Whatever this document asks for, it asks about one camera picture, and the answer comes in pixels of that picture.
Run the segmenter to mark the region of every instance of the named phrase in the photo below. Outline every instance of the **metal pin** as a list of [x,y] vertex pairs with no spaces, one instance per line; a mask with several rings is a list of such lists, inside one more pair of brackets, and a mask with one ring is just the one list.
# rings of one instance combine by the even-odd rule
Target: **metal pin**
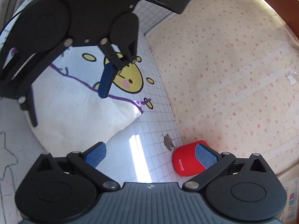
[[108,39],[107,38],[103,38],[102,40],[101,40],[101,45],[104,45],[104,44],[106,44],[108,42]]
[[18,99],[18,103],[19,103],[19,104],[23,104],[25,101],[26,101],[26,97],[25,97],[25,96],[21,96],[21,97]]
[[103,187],[107,189],[115,189],[117,187],[117,182],[115,181],[107,181],[103,183]]
[[73,39],[67,39],[64,41],[63,45],[64,47],[70,47],[73,44]]
[[199,183],[194,181],[188,181],[187,183],[185,183],[185,187],[187,187],[188,189],[196,189],[199,187]]

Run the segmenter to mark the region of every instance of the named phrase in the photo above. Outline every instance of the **yellow cartoon character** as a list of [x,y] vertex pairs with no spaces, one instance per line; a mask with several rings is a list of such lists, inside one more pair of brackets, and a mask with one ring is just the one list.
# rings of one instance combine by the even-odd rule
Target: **yellow cartoon character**
[[[116,54],[119,58],[123,57],[123,55],[119,52]],[[141,57],[138,56],[136,60],[141,62]],[[104,66],[109,62],[109,59],[105,56]],[[113,83],[127,93],[139,93],[143,89],[142,74],[137,65],[132,63],[122,69],[121,73],[115,77]]]

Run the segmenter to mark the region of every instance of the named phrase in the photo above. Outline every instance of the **blue textured pad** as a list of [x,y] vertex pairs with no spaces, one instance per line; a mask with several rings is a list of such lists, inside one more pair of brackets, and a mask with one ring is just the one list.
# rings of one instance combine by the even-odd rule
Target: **blue textured pad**
[[85,156],[85,161],[96,168],[101,161],[106,157],[107,149],[105,143],[99,145],[96,149]]
[[200,144],[197,144],[195,147],[195,157],[206,169],[217,162],[216,156]]

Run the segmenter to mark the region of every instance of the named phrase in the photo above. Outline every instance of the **beige patterned sheet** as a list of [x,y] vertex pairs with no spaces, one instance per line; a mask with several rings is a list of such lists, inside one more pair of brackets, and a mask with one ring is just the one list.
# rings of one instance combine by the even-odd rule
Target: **beige patterned sheet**
[[299,161],[299,43],[264,0],[196,0],[147,41],[185,144]]

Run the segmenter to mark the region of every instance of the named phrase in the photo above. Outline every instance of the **purple edge of cloth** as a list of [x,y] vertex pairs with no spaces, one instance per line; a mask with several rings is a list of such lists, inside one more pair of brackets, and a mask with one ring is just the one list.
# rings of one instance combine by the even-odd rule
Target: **purple edge of cloth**
[[[63,72],[61,72],[53,63],[50,64],[50,67],[52,69],[54,69],[56,72],[58,72],[60,75],[63,75],[65,77],[68,77],[68,78],[72,78],[78,82],[80,82],[81,84],[83,84],[85,87],[89,88],[90,90],[94,91],[94,92],[98,92],[95,88],[91,87],[89,84],[87,84],[86,82],[84,81],[81,81],[80,79],[74,77],[74,76],[70,76],[70,75],[66,75],[64,74]],[[142,108],[142,105],[146,105],[148,102],[151,101],[151,99],[147,99],[145,101],[141,101],[141,102],[138,102],[138,101],[135,101],[135,100],[131,100],[131,99],[125,99],[125,98],[122,98],[122,97],[118,97],[118,96],[113,96],[113,95],[110,95],[108,94],[108,97],[111,98],[111,99],[116,99],[116,100],[120,100],[120,101],[125,101],[125,102],[129,102],[133,105],[135,105],[139,111],[141,112],[141,114],[143,114],[144,110]]]

